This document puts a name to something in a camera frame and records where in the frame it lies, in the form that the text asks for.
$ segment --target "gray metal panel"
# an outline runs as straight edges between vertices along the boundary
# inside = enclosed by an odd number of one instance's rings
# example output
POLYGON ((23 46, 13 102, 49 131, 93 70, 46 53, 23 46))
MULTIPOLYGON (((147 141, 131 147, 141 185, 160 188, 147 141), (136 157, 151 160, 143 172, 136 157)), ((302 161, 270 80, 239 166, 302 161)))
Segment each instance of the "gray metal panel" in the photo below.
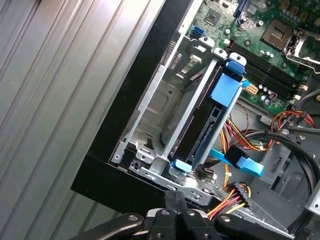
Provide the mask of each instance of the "gray metal panel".
POLYGON ((0 1, 0 239, 117 214, 70 186, 164 1, 0 1))

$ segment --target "black cable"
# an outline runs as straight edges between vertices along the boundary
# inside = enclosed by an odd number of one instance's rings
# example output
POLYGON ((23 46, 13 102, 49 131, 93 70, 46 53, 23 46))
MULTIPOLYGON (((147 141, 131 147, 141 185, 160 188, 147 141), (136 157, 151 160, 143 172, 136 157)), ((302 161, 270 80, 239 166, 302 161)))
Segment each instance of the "black cable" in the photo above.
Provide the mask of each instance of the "black cable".
MULTIPOLYGON (((248 140, 265 138, 269 140, 275 140, 277 142, 282 143, 288 149, 290 149, 293 155, 297 158, 304 175, 307 180, 309 195, 312 193, 315 188, 317 182, 320 180, 320 166, 319 164, 311 157, 309 153, 307 153, 303 148, 301 148, 297 143, 293 142, 291 139, 268 131, 256 131, 251 132, 246 135, 248 140)), ((314 214, 303 210, 301 215, 289 226, 288 230, 291 234, 294 234, 300 230, 302 230, 306 225, 308 225, 314 214)))

